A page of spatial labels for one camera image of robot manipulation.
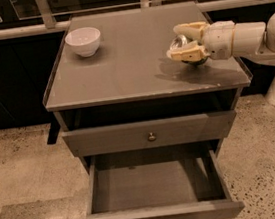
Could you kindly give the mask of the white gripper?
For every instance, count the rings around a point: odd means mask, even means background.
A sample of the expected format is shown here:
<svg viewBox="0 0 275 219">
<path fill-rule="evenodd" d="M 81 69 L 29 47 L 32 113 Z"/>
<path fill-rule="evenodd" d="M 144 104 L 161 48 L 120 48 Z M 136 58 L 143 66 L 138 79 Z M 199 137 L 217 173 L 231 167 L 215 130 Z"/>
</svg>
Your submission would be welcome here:
<svg viewBox="0 0 275 219">
<path fill-rule="evenodd" d="M 205 21 L 178 24 L 173 31 L 193 40 L 179 48 L 166 52 L 169 59 L 174 61 L 196 62 L 205 57 L 214 60 L 226 60 L 232 56 L 235 23 L 233 21 L 217 21 L 208 24 Z"/>
</svg>

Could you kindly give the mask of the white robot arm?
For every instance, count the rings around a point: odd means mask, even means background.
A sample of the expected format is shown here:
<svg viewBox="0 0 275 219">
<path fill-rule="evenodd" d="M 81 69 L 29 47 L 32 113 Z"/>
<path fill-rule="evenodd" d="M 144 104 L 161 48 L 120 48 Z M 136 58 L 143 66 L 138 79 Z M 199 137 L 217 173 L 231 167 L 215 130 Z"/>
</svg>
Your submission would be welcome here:
<svg viewBox="0 0 275 219">
<path fill-rule="evenodd" d="M 242 57 L 253 63 L 275 66 L 275 13 L 265 22 L 204 21 L 173 28 L 179 44 L 172 42 L 169 59 L 185 63 L 206 58 L 226 60 Z"/>
</svg>

